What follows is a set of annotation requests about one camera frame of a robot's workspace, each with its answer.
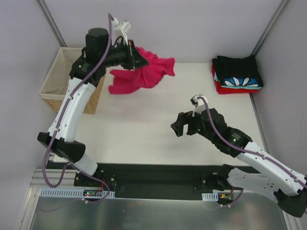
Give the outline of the pink t shirt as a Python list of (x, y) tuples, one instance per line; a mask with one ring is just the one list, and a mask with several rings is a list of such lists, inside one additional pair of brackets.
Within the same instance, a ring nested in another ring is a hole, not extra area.
[(110, 74), (114, 76), (113, 84), (108, 87), (108, 91), (113, 95), (131, 94), (141, 88), (151, 89), (155, 87), (165, 75), (175, 76), (175, 58), (160, 58), (151, 51), (146, 51), (142, 47), (137, 50), (149, 61), (148, 66), (135, 70), (113, 69)]

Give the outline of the red t shirt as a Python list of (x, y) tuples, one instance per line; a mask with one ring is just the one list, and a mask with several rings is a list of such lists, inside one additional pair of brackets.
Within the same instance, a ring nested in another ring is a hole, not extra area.
[(214, 79), (215, 88), (216, 88), (216, 91), (218, 92), (218, 94), (256, 93), (256, 92), (259, 91), (259, 89), (222, 87), (220, 85), (219, 81), (217, 80), (216, 72), (215, 72), (215, 69), (214, 69), (213, 65), (211, 67), (211, 72), (212, 72), (212, 76), (213, 76), (213, 79)]

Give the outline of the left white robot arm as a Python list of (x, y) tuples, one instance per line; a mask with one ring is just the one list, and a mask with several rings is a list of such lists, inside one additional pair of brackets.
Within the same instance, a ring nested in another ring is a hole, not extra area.
[(97, 88), (108, 67), (121, 65), (135, 70), (149, 62), (138, 52), (134, 41), (128, 39), (128, 28), (115, 29), (118, 43), (112, 45), (111, 33), (103, 28), (90, 29), (85, 37), (86, 46), (72, 64), (67, 92), (58, 114), (47, 132), (40, 132), (37, 140), (46, 147), (43, 162), (49, 154), (71, 162), (85, 172), (85, 181), (90, 186), (101, 182), (97, 163), (86, 154), (86, 146), (75, 140), (78, 123), (84, 108)]

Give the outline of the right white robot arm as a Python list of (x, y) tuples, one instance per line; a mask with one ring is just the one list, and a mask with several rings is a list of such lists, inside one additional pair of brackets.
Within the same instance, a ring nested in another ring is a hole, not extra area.
[(205, 179), (207, 185), (223, 191), (229, 186), (250, 190), (273, 202), (284, 212), (302, 217), (307, 210), (307, 177), (291, 170), (257, 145), (247, 134), (226, 124), (224, 117), (212, 108), (195, 113), (181, 112), (171, 124), (177, 137), (199, 134), (222, 153), (243, 161), (257, 170), (247, 173), (235, 166), (224, 164), (222, 169)]

